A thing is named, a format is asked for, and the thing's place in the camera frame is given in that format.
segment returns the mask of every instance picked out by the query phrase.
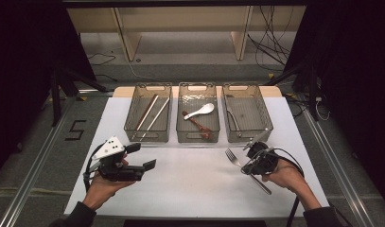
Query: human hand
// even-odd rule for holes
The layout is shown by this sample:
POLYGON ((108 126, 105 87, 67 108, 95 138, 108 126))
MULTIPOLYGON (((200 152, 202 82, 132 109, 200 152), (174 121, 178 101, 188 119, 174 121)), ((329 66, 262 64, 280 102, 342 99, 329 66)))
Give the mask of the human hand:
POLYGON ((262 175, 262 181, 271 181, 275 184, 286 187, 295 193, 305 210, 312 210, 322 207, 305 181, 304 176, 291 163, 279 159, 278 165, 271 174, 262 175))
MULTIPOLYGON (((127 154, 124 155, 122 163, 127 166, 129 163, 125 160, 126 157, 127 154)), ((134 183, 135 182, 112 182, 102 178, 101 175, 96 172, 83 203, 95 211, 119 189, 134 183)))

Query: table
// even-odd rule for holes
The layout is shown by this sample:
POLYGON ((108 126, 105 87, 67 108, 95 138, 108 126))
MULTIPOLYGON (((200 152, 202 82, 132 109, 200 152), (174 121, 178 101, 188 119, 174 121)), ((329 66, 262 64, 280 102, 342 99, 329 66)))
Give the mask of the table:
MULTIPOLYGON (((283 148, 301 164, 306 180, 319 199, 327 206, 322 187, 307 155, 302 138, 296 128, 288 103, 276 87, 261 87, 271 116, 274 130, 267 145, 283 148)), ((110 97, 101 116, 95 138, 85 157, 73 193, 64 211, 71 213, 77 201, 85 196, 82 173, 91 152, 112 135, 124 145, 128 138, 123 130, 128 108, 131 104, 132 88, 117 88, 110 97)), ((173 115, 177 110, 176 95, 173 100, 173 115)), ((118 218, 184 218, 184 219, 264 219, 286 218, 295 200, 295 195, 274 183, 266 183, 272 191, 267 195, 250 177, 240 173, 227 159, 224 151, 230 148, 241 163, 248 161, 245 144, 230 144, 226 139, 222 108, 219 105, 220 134, 216 144, 178 144, 175 133, 176 119, 170 120, 168 143, 145 145, 130 154, 131 165, 142 165, 156 159, 156 167, 146 172, 142 181, 127 187, 107 201, 97 214, 118 218)), ((299 205, 296 217, 301 217, 303 207, 299 205)))

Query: metal fork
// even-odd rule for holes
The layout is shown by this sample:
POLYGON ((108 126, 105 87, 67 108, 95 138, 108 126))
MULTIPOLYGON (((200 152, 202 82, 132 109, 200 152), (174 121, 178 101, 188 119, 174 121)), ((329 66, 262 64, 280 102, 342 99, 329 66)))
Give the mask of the metal fork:
MULTIPOLYGON (((225 150, 225 154, 227 155, 231 163, 242 168, 242 165, 240 164, 239 160, 229 148, 225 150)), ((265 191, 268 195, 271 195, 271 191, 267 186, 261 183, 253 174, 250 174, 249 176, 263 189, 263 191, 265 191)))

